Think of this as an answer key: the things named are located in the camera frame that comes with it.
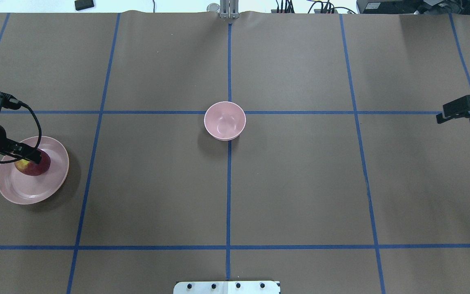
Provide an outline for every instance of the black cable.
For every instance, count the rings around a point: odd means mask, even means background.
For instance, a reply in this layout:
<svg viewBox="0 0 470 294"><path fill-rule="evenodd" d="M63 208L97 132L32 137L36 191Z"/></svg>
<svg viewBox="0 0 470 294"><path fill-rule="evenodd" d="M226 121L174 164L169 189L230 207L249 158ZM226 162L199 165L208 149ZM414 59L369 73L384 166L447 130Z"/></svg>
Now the black cable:
<svg viewBox="0 0 470 294"><path fill-rule="evenodd" d="M321 5L320 5L321 13L322 13L323 11L327 11L328 7L331 9L331 7L333 6L333 4L332 4L331 2L329 2L329 1L328 1L328 2L312 1L312 2L313 2L313 4L311 4L311 7L309 8L308 13L311 12L311 9L312 9L313 6L315 6L315 4L317 4L317 3L320 3L320 4L321 4Z"/></svg>
<svg viewBox="0 0 470 294"><path fill-rule="evenodd" d="M356 14L354 11L352 11L351 9L347 8L347 7L341 7L341 6L338 6L338 7L333 7L332 8L332 13L335 13L335 9L337 8L343 8L343 9L347 9L348 11L351 11L351 13L353 14Z"/></svg>
<svg viewBox="0 0 470 294"><path fill-rule="evenodd" d="M32 108L30 106L28 106L27 104L23 103L23 102L19 102L19 104L21 106L23 106L24 108L28 109L28 111L30 112L30 114L32 114L32 117L34 117L34 121L35 121L35 124L37 125L38 127L38 141L37 143L35 144L35 147L34 147L34 150L30 151L29 154L25 155L25 156L21 156L19 158L16 158L16 159L13 159L13 160L6 160L6 161L0 161L0 164L2 163L12 163L12 162L16 162L16 161L20 161L22 159L25 159L27 158L28 156L31 156L32 153L34 153L35 151L37 151L38 147L39 147L39 144L41 143L41 135L42 135L42 131L41 131L41 125L39 125L39 119L38 117L35 115L34 111L32 110Z"/></svg>
<svg viewBox="0 0 470 294"><path fill-rule="evenodd" d="M321 5L322 5L322 6L324 6L324 4L323 4L323 2L322 2L322 1L314 1L314 2L313 2L313 4L311 4L311 7L310 7L310 8L309 8L309 10L308 10L308 13L310 13L310 12L311 12L311 9L312 9L312 8L313 8L313 6L315 6L315 4L317 4L317 3L321 3Z"/></svg>

